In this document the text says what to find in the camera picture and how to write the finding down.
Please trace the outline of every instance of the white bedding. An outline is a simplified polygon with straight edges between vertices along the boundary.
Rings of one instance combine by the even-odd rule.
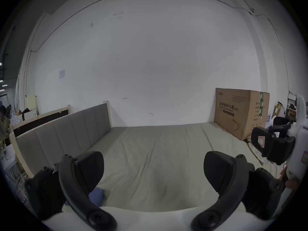
[[[281,166],[261,166],[245,142],[215,123],[112,128],[90,150],[104,156],[104,175],[97,186],[107,196],[104,205],[136,211],[213,205],[218,194],[203,171],[211,150],[244,154],[256,169],[263,167],[276,178],[281,171]]]

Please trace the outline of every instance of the cardboard box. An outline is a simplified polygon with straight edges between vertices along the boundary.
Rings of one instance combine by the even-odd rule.
[[[215,122],[239,140],[247,139],[254,127],[265,127],[269,97],[267,92],[216,88]]]

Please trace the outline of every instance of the folded blanket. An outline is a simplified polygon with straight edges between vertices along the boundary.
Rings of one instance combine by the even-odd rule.
[[[247,140],[248,140],[249,149],[256,156],[256,158],[260,161],[261,165],[268,165],[269,161],[267,160],[267,158],[263,157],[262,153],[257,148],[255,148],[255,146],[252,144],[251,136],[249,136]]]

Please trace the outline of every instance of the gray upholstered panel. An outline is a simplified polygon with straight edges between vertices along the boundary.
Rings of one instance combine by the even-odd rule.
[[[54,127],[64,154],[71,156],[80,155],[82,152],[71,123],[71,116],[65,116],[63,119],[56,120],[54,122]]]
[[[22,156],[24,157],[26,163],[28,164],[31,172],[36,174],[44,166],[51,167],[51,164],[48,162],[45,156],[45,153],[42,149],[42,146],[36,134],[36,131],[34,130],[28,131],[27,136],[25,137],[22,135],[18,136],[16,138],[16,141],[17,141],[19,150]]]
[[[78,156],[110,131],[107,104],[101,104],[40,125],[16,137],[33,174],[52,167],[64,154]]]
[[[106,133],[108,133],[111,129],[109,122],[108,108],[107,106],[102,108],[104,110],[103,112],[101,111],[100,106],[93,107],[94,110],[93,113],[95,116],[97,131],[100,138],[103,137]]]
[[[58,163],[64,155],[64,149],[60,143],[57,131],[53,122],[45,123],[39,129],[36,129],[38,139],[50,165]]]
[[[71,124],[76,134],[77,142],[81,149],[81,152],[86,152],[91,147],[90,138],[86,128],[86,122],[81,115],[77,115],[79,112],[69,115]]]
[[[93,108],[94,107],[82,111],[91,146],[94,145],[99,139]]]

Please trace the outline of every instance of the blue cloth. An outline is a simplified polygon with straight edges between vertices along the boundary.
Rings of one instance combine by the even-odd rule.
[[[96,206],[100,207],[102,205],[102,201],[104,199],[104,190],[95,187],[94,190],[92,192],[90,192],[89,199]]]

